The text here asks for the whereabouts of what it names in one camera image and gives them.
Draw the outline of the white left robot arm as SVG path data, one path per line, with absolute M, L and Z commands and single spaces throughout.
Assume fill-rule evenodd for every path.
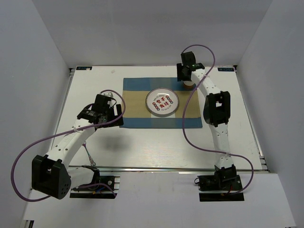
M 32 161 L 32 188 L 58 200 L 70 190 L 109 191 L 114 188 L 101 180 L 100 171 L 93 165 L 70 168 L 76 153 L 98 129 L 123 125 L 124 111 L 114 99 L 113 90 L 98 93 L 76 117 L 72 129 L 62 133 L 62 139 L 44 156 Z

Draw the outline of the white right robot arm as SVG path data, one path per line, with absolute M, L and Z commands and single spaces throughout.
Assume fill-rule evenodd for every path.
M 184 107 L 182 118 L 185 117 L 187 106 L 196 90 L 205 97 L 203 118 L 209 125 L 213 137 L 214 149 L 203 149 L 191 144 L 192 147 L 204 151 L 217 153 L 218 161 L 215 163 L 215 185 L 219 189 L 226 189 L 236 178 L 236 168 L 230 156 L 228 142 L 228 121 L 230 118 L 230 93 L 220 90 L 208 77 L 205 67 L 196 62 L 193 52 L 182 52 L 181 63 L 177 64 L 177 80 L 189 82 L 196 87 L 191 92 Z

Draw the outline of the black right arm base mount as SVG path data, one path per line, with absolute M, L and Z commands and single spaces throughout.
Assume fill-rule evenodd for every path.
M 244 194 L 235 192 L 243 188 L 240 176 L 234 180 L 220 183 L 214 175 L 200 175 L 194 179 L 199 188 L 200 202 L 236 202 L 244 201 Z

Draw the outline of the brown metal cup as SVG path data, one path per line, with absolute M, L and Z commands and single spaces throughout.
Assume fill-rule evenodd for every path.
M 193 89 L 195 84 L 192 81 L 183 81 L 183 86 L 185 89 L 191 90 L 191 89 Z

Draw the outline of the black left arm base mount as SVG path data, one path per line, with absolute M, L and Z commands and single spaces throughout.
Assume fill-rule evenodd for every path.
M 68 174 L 72 199 L 115 199 L 118 194 L 120 176 L 115 172 L 84 165 L 69 168 Z

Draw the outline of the white plate with red print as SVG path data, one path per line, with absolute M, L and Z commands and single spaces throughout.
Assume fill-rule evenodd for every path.
M 156 88 L 147 94 L 145 104 L 154 116 L 168 117 L 177 111 L 179 107 L 179 97 L 171 89 Z

